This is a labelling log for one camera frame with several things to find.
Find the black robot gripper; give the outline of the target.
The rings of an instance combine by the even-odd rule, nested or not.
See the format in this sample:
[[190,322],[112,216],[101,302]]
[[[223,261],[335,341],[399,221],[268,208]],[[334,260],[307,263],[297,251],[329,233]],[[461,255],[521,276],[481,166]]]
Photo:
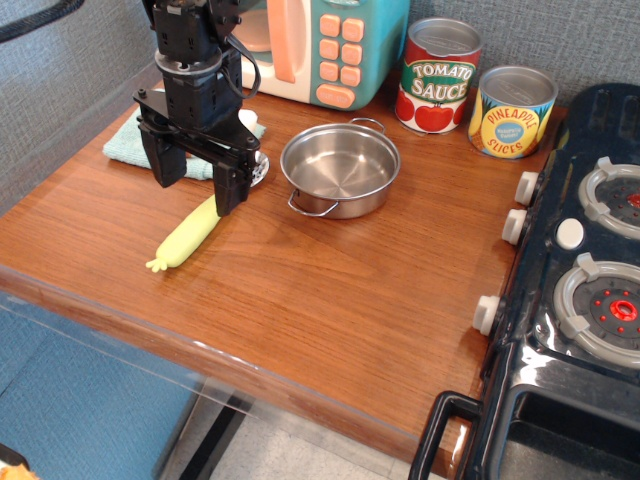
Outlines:
[[239,63],[160,64],[163,90],[140,89],[138,128],[155,180],[167,188],[187,172],[186,156],[213,169],[216,210],[229,215],[249,196],[257,137],[242,125],[242,67]]

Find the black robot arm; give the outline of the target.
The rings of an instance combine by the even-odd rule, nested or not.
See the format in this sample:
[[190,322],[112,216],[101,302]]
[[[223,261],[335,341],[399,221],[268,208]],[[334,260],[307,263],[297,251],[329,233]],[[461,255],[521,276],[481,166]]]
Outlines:
[[156,34],[155,63],[161,91],[139,90],[138,128],[156,181],[169,187],[187,172],[193,154],[213,167],[219,216],[229,215],[248,198],[260,142],[243,125],[242,62],[252,54],[233,35],[241,22],[237,1],[147,1]]

